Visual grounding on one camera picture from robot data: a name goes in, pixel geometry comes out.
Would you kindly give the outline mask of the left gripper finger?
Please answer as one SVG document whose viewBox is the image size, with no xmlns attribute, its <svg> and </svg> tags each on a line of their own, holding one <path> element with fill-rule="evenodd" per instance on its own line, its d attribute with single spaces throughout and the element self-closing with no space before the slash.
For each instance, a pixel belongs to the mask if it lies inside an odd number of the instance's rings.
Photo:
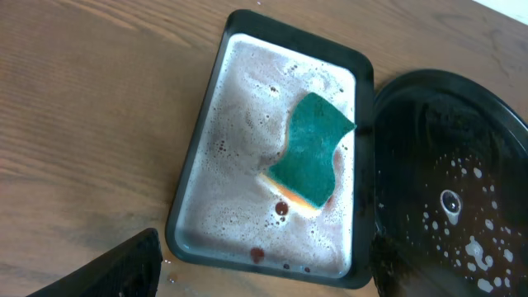
<svg viewBox="0 0 528 297">
<path fill-rule="evenodd" d="M 147 228 L 28 297 L 155 297 L 163 255 Z"/>
</svg>

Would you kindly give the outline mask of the green yellow sponge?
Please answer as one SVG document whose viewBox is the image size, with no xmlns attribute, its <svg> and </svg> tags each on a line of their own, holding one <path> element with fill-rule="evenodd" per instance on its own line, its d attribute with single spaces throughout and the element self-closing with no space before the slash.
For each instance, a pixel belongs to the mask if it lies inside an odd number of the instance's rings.
<svg viewBox="0 0 528 297">
<path fill-rule="evenodd" d="M 321 210 L 337 186 L 334 154 L 355 128 L 329 101 L 307 94 L 288 117 L 278 161 L 258 175 L 259 182 L 306 212 Z"/>
</svg>

